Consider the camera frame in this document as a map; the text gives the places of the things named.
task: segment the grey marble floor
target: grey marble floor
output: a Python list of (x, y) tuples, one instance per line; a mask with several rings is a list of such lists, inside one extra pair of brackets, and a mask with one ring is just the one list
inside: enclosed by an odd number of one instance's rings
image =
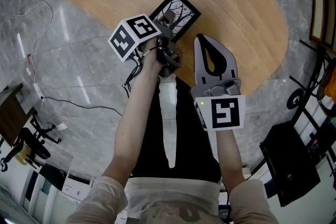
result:
[[(123, 111), (127, 97), (121, 83), (133, 63), (121, 64), (107, 44), (112, 29), (107, 29), (68, 0), (0, 0), (0, 88), (22, 82), (20, 100), (25, 109), (32, 105), (47, 125), (64, 122), (67, 129), (54, 131), (62, 138), (59, 145), (47, 144), (48, 162), (78, 173), (99, 175), (113, 154), (114, 133), (120, 119), (104, 109), (85, 110), (68, 103), (38, 99), (34, 88), (34, 67), (27, 55), (33, 52), (33, 41), (45, 31), (50, 11), (39, 4), (26, 16), (22, 14), (40, 1), (46, 1), (54, 12), (47, 34), (36, 42), (34, 63), (36, 81), (45, 95), (82, 105), (107, 105)], [(308, 39), (312, 0), (276, 0), (288, 22), (289, 40), (286, 56), (276, 72), (247, 97), (245, 127), (235, 132), (244, 164), (253, 168), (261, 160), (259, 143), (271, 126), (290, 120), (294, 111), (286, 101), (297, 86), (290, 75), (303, 84), (312, 72), (315, 55), (298, 43)], [(161, 107), (164, 141), (170, 165), (174, 165), (176, 142), (175, 82), (171, 77), (161, 83)], [(214, 134), (210, 141), (217, 156)]]

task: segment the power cord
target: power cord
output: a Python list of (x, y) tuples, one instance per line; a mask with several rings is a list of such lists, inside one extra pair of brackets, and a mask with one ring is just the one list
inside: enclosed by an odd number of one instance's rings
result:
[(225, 186), (225, 189), (226, 189), (226, 193), (227, 193), (226, 205), (228, 205), (229, 204), (229, 192), (227, 191), (227, 187), (226, 187), (226, 185), (225, 185), (225, 183), (224, 183), (223, 180), (222, 180), (222, 183), (223, 183), (223, 185)]
[(83, 109), (98, 109), (98, 108), (102, 108), (102, 109), (110, 109), (110, 110), (113, 110), (115, 112), (117, 112), (120, 116), (122, 116), (122, 114), (120, 114), (116, 109), (114, 108), (110, 108), (108, 106), (103, 106), (103, 105), (97, 105), (97, 106), (83, 106), (83, 105), (78, 105), (78, 104), (75, 104), (71, 101), (68, 101), (68, 100), (58, 100), (58, 99), (55, 99), (53, 97), (49, 97), (49, 96), (46, 96), (46, 97), (41, 97), (41, 99), (52, 99), (54, 101), (57, 101), (57, 102), (67, 102), (67, 103), (70, 103), (70, 104), (73, 104), (75, 106), (78, 106), (80, 108), (83, 108)]
[(127, 97), (130, 97), (129, 92), (131, 92), (132, 88), (130, 86), (130, 82), (140, 74), (142, 70), (142, 60), (154, 49), (158, 49), (160, 46), (153, 47), (146, 51), (142, 57), (140, 57), (138, 50), (135, 49), (134, 52), (130, 55), (130, 58), (136, 63), (136, 67), (131, 71), (130, 75), (127, 77), (126, 82), (122, 85), (126, 91)]
[(50, 120), (54, 125), (57, 125), (57, 124), (55, 124), (55, 122), (53, 121), (53, 118), (57, 117), (58, 115), (64, 115), (64, 116), (67, 117), (67, 122), (66, 122), (66, 124), (70, 121), (70, 117), (69, 117), (67, 114), (63, 113), (63, 112), (59, 112), (59, 113), (56, 113), (56, 114), (52, 114), (52, 113), (50, 113), (50, 112), (48, 111), (47, 99), (46, 99), (46, 101), (45, 101), (45, 110), (46, 110), (46, 112), (51, 116), (51, 118), (50, 118), (49, 120)]
[(51, 9), (51, 7), (50, 7), (50, 5), (47, 3), (47, 2), (45, 2), (45, 1), (40, 1), (39, 3), (37, 3), (35, 6), (33, 6), (33, 7), (31, 7), (28, 11), (26, 11), (25, 13), (23, 13), (23, 14), (18, 14), (18, 15), (15, 15), (15, 16), (11, 16), (10, 18), (7, 18), (7, 19), (5, 19), (2, 23), (1, 23), (1, 25), (0, 25), (0, 27), (2, 27), (3, 26), (3, 24), (5, 23), (5, 22), (7, 22), (8, 20), (10, 20), (10, 19), (14, 19), (14, 18), (16, 18), (16, 17), (18, 17), (18, 16), (20, 16), (20, 17), (22, 17), (22, 16), (25, 16), (27, 13), (29, 13), (31, 10), (33, 10), (34, 8), (36, 8), (39, 4), (45, 4), (48, 8), (49, 8), (49, 10), (50, 10), (50, 22), (49, 22), (49, 24), (48, 24), (48, 26), (47, 26), (47, 28), (46, 28), (46, 30), (41, 34), (41, 35), (39, 35), (35, 40), (34, 40), (34, 42), (33, 42), (33, 52), (31, 53), (31, 62), (33, 63), (33, 67), (34, 67), (34, 69), (35, 69), (35, 75), (34, 75), (34, 83), (36, 83), (36, 76), (37, 76), (37, 69), (36, 69), (36, 66), (35, 66), (35, 63), (34, 63), (34, 51), (35, 51), (35, 43), (36, 43), (36, 41), (38, 41), (39, 40), (39, 38), (40, 37), (42, 37), (43, 35), (45, 35), (45, 33), (49, 30), (49, 27), (50, 27), (50, 25), (51, 25), (51, 22), (52, 22), (52, 19), (53, 19), (53, 17), (54, 17), (54, 14), (53, 14), (53, 10)]

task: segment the white cabinet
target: white cabinet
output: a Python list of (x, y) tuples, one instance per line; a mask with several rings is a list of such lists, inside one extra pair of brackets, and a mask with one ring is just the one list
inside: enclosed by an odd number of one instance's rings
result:
[(80, 200), (77, 200), (75, 198), (72, 198), (64, 193), (60, 193), (62, 196), (66, 197), (67, 199), (69, 199), (70, 201), (72, 201), (72, 203), (74, 204), (74, 206), (78, 206), (80, 204)]
[(82, 201), (89, 193), (92, 184), (93, 178), (91, 181), (85, 183), (76, 180), (75, 177), (71, 177), (71, 175), (68, 173), (62, 188), (62, 193), (66, 196), (69, 196), (70, 198)]

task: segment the hand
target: hand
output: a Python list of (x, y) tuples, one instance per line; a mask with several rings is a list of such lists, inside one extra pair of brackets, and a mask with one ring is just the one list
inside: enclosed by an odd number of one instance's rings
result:
[[(147, 41), (144, 45), (143, 53), (145, 54), (148, 50), (157, 46), (158, 38), (154, 37)], [(151, 50), (143, 59), (143, 69), (149, 72), (155, 72), (156, 75), (159, 74), (162, 64), (158, 61), (157, 57), (157, 49)]]

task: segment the wall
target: wall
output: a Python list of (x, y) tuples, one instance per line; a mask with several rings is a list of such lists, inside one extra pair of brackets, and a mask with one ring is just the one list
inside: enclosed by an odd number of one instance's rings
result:
[[(11, 151), (11, 148), (4, 142), (1, 151), (0, 157), (3, 158)], [(33, 169), (29, 165), (22, 165), (13, 157), (8, 163), (8, 170), (4, 173), (0, 172), (0, 185), (10, 192), (17, 204), (21, 205), (32, 174)]]

